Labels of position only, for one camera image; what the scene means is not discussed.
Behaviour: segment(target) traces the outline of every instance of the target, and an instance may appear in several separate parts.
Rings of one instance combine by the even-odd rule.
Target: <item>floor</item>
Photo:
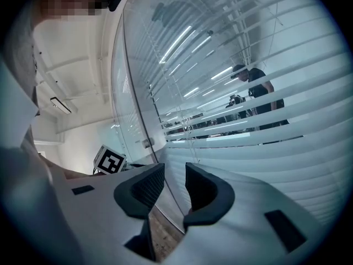
[[[161,262],[178,246],[184,234],[170,223],[156,207],[149,214],[149,224],[156,261]]]

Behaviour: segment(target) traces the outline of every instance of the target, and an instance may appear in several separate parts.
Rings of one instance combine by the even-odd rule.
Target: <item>black rectangular slot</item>
[[[288,253],[306,242],[307,239],[281,210],[267,212],[265,213],[265,217],[286,247]]]
[[[94,187],[92,187],[91,185],[85,185],[83,187],[79,187],[79,188],[73,188],[72,189],[72,192],[74,195],[78,195],[78,194],[82,194],[82,193],[85,193],[85,192],[90,192],[91,190],[93,190]]]

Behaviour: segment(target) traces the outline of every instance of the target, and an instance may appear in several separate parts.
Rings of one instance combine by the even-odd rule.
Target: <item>man in black shirt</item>
[[[236,65],[233,68],[233,72],[239,71],[240,69],[245,68],[245,65]],[[253,68],[250,71],[245,69],[244,71],[241,71],[240,73],[232,76],[232,78],[236,78],[238,77],[239,80],[241,80],[242,82],[252,82],[255,81],[257,79],[259,79],[260,77],[264,77],[266,76],[265,73],[258,69],[258,68]],[[265,83],[259,84],[255,87],[252,87],[249,89],[249,96],[253,96],[255,98],[257,97],[261,97],[263,95],[266,95],[268,93],[271,93],[275,91],[274,87],[272,85],[272,83],[270,81],[267,81]],[[271,103],[266,103],[264,105],[261,105],[259,107],[256,108],[256,111],[258,114],[263,114],[269,111],[273,111],[276,109],[280,109],[284,107],[284,101],[283,99],[277,100],[275,102],[271,102]],[[260,130],[265,130],[265,129],[269,129],[272,128],[273,126],[276,125],[287,125],[289,124],[289,122],[287,120],[283,120],[277,123],[273,123],[273,124],[267,124],[267,125],[262,125],[260,126]]]

